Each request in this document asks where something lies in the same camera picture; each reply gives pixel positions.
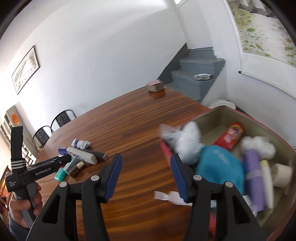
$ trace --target blue gripper pad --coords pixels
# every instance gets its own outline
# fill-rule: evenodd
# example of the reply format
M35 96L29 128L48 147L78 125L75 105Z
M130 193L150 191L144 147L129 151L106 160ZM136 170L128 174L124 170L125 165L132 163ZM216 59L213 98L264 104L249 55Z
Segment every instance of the blue gripper pad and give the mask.
M115 154L101 180L101 198L103 203L107 203L113 196L114 190L118 181L119 174L122 168L122 156Z
M192 185L192 178L194 176L192 169L189 166L183 165L177 153L174 153L170 158L170 168L180 197L186 203L193 202L193 198L196 195L196 189Z

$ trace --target blue sleeve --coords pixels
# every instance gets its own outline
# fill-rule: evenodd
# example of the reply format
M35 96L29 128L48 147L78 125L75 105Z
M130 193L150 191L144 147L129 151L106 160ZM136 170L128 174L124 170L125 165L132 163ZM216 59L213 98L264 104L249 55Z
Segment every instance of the blue sleeve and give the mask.
M9 215L9 230L17 241L26 241L30 229L18 225Z

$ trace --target black chair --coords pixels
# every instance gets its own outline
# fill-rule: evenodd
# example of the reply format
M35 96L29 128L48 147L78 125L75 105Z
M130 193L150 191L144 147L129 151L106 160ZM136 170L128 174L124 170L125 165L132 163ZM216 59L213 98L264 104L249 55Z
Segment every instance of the black chair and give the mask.
M67 114L67 111L71 111L73 113L74 117L76 118L76 115L73 110L64 110L61 113L59 113L52 121L52 124L50 125L51 130L52 130L52 125L53 125L54 121L57 121L59 127L62 127L63 125L65 125L71 121L70 117Z
M52 129L51 129L50 126L43 126L38 131L36 131L36 133L33 135L33 139L32 139L33 142L34 142L34 138L36 137L38 139L38 141L40 142L42 148L44 147L44 145L46 144L46 142L49 140L48 134L43 129L44 127L50 128L51 132L53 133L53 131L52 131Z

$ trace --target purple bottle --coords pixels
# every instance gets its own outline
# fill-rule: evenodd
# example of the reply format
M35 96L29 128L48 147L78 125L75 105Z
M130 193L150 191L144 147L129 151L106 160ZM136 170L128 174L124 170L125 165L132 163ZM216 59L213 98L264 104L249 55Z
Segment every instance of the purple bottle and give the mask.
M265 197L259 155L251 150L244 154L243 160L246 194L250 196L253 205L258 207L258 212L262 211L265 209Z

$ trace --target red snack bag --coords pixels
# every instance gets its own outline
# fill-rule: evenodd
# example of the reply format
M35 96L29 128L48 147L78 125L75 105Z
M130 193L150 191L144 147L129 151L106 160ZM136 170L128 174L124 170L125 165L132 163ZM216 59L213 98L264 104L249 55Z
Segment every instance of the red snack bag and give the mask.
M242 127L242 125L237 122L233 123L213 145L220 146L226 150L231 151L235 144L242 137L243 133L244 128Z

